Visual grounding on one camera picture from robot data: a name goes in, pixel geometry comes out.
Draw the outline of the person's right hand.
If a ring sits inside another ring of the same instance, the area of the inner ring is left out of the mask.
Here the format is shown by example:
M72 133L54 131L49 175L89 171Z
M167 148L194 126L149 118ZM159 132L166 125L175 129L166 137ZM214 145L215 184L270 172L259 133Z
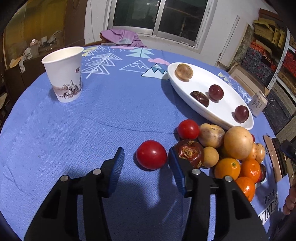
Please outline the person's right hand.
M289 215L295 209L296 203L296 191L295 184L292 185L289 189L289 194L286 197L285 204L283 206L284 215Z

